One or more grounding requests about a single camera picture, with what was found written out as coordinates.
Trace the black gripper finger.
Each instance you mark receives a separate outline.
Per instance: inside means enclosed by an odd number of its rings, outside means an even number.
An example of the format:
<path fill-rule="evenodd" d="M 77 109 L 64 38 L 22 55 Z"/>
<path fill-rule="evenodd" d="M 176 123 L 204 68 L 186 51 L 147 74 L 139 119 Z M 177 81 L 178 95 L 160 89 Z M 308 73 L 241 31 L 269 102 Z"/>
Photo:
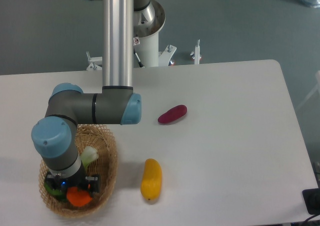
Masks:
<path fill-rule="evenodd" d="M 98 194 L 101 190 L 101 180 L 99 174 L 86 176 L 84 178 L 84 188 L 90 195 Z"/>
<path fill-rule="evenodd" d="M 54 176 L 51 173 L 48 173 L 45 176 L 44 182 L 50 190 L 61 190 L 61 178 L 58 175 Z"/>

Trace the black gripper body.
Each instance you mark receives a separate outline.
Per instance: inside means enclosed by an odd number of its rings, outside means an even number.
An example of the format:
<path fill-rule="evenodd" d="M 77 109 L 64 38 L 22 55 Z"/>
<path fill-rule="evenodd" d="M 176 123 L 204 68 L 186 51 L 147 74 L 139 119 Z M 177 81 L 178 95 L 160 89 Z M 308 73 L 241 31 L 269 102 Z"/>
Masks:
<path fill-rule="evenodd" d="M 49 170 L 48 173 L 54 176 L 60 176 L 60 190 L 66 190 L 69 187 L 78 186 L 85 180 L 86 177 L 86 171 L 82 164 L 76 167 L 72 166 L 63 171 Z"/>

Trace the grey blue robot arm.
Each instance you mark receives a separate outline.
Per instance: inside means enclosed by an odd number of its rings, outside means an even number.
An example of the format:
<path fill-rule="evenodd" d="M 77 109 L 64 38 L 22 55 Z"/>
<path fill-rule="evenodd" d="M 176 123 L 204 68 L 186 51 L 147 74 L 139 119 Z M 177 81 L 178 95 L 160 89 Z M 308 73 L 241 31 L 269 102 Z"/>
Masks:
<path fill-rule="evenodd" d="M 141 96 L 133 91 L 134 0 L 102 0 L 102 91 L 84 93 L 71 83 L 57 85 L 43 119 L 31 131 L 36 151 L 48 167 L 44 182 L 66 192 L 79 187 L 100 190 L 97 175 L 88 176 L 75 144 L 80 124 L 134 125 L 142 117 Z"/>

